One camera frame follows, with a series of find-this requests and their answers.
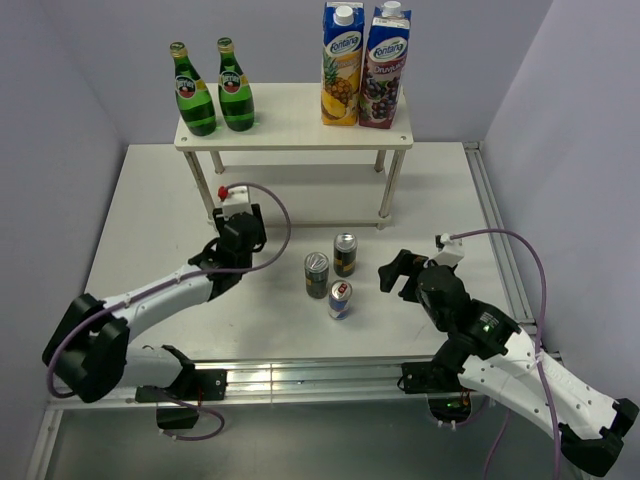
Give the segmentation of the dark energy can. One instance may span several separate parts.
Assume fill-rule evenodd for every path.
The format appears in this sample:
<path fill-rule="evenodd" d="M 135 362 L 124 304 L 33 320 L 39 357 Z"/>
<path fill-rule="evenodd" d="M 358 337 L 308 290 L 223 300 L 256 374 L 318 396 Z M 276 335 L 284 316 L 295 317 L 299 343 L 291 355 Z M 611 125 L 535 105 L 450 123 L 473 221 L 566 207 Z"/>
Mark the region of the dark energy can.
<path fill-rule="evenodd" d="M 342 278 L 354 273 L 357 257 L 357 238 L 352 233 L 339 233 L 333 242 L 333 267 Z"/>
<path fill-rule="evenodd" d="M 314 299 L 322 299 L 327 294 L 329 259 L 322 252 L 311 252 L 304 260 L 305 287 Z"/>

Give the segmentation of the green perrier bottle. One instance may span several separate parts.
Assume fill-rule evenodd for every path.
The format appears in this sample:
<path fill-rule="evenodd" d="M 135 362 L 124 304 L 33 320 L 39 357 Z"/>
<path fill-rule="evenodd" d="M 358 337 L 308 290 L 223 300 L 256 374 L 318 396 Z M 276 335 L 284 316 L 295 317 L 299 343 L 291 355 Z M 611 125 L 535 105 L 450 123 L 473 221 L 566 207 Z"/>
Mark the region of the green perrier bottle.
<path fill-rule="evenodd" d="M 255 120 L 254 100 L 249 81 L 235 56 L 229 37 L 217 41 L 220 54 L 218 97 L 227 127 L 236 132 L 249 130 Z"/>
<path fill-rule="evenodd" d="M 181 118 L 193 135 L 207 136 L 217 127 L 209 89 L 190 61 L 182 42 L 172 42 L 169 52 L 174 62 L 174 91 Z"/>

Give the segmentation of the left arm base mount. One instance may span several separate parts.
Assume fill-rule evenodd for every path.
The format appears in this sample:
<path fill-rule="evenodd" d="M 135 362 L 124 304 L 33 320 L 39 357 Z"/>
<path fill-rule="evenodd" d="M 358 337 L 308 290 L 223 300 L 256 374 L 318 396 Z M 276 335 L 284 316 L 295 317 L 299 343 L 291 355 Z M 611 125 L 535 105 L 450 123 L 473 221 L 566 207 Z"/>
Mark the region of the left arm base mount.
<path fill-rule="evenodd" d="M 205 405 L 208 401 L 222 401 L 226 387 L 226 370 L 195 369 L 181 374 L 169 387 L 138 387 L 134 401 L 156 405 L 156 425 L 162 435 L 173 441 L 204 441 L 218 436 L 226 426 L 224 416 Z M 216 429 L 207 434 L 187 435 L 186 431 L 193 429 L 204 416 L 218 421 Z"/>

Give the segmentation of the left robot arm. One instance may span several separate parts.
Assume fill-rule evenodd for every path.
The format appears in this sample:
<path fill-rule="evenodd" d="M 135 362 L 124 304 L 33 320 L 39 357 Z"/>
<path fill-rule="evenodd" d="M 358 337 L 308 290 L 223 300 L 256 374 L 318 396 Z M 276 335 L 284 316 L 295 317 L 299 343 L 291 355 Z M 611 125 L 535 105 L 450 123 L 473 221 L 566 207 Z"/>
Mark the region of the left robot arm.
<path fill-rule="evenodd" d="M 214 211 L 218 237 L 176 272 L 120 296 L 76 297 L 42 354 L 47 388 L 58 398 L 96 402 L 122 381 L 130 342 L 152 326 L 192 306 L 210 302 L 253 270 L 252 260 L 266 244 L 261 208 L 223 218 Z"/>

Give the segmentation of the green Perrier bottle front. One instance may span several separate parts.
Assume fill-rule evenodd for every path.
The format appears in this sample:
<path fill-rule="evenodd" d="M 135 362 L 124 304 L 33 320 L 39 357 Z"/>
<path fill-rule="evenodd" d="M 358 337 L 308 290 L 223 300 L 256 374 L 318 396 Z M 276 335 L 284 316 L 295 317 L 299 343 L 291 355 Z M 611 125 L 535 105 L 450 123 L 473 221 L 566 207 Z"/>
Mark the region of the green Perrier bottle front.
<path fill-rule="evenodd" d="M 181 118 L 193 135 L 207 136 L 217 127 L 209 89 L 190 61 L 182 42 L 172 42 L 169 52 L 174 62 L 174 91 Z"/>

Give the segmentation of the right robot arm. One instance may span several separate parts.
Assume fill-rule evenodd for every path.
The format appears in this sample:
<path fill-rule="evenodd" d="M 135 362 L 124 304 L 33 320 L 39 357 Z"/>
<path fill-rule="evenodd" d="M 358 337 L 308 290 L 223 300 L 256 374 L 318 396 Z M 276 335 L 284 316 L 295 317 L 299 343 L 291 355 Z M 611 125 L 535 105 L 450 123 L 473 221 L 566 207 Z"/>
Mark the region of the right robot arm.
<path fill-rule="evenodd" d="M 580 470 L 605 476 L 618 459 L 638 406 L 587 385 L 544 351 L 497 307 L 473 299 L 455 274 L 454 259 L 401 250 L 379 268 L 380 289 L 420 304 L 447 339 L 425 362 L 402 364 L 407 394 L 480 392 L 528 419 L 552 438 Z"/>

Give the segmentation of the Red Bull can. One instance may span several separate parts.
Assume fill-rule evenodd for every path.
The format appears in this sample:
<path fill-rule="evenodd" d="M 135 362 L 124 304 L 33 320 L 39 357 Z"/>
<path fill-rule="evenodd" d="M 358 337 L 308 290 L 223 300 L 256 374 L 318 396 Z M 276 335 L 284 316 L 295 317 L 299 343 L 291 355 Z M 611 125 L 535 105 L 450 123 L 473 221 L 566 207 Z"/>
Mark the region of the Red Bull can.
<path fill-rule="evenodd" d="M 329 289 L 329 314 L 336 320 L 342 320 L 348 316 L 350 300 L 352 297 L 352 285 L 346 280 L 332 283 Z"/>

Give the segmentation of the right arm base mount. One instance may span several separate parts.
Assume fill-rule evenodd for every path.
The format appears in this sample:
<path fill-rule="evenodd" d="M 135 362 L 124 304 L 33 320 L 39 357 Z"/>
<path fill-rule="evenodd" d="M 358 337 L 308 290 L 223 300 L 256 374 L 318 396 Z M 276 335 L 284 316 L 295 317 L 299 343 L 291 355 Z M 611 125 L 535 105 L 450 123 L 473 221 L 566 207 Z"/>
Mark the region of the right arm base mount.
<path fill-rule="evenodd" d="M 454 373 L 431 361 L 402 363 L 396 386 L 407 395 L 425 395 L 429 413 L 437 422 L 454 426 L 471 416 L 472 403 L 468 391 Z"/>

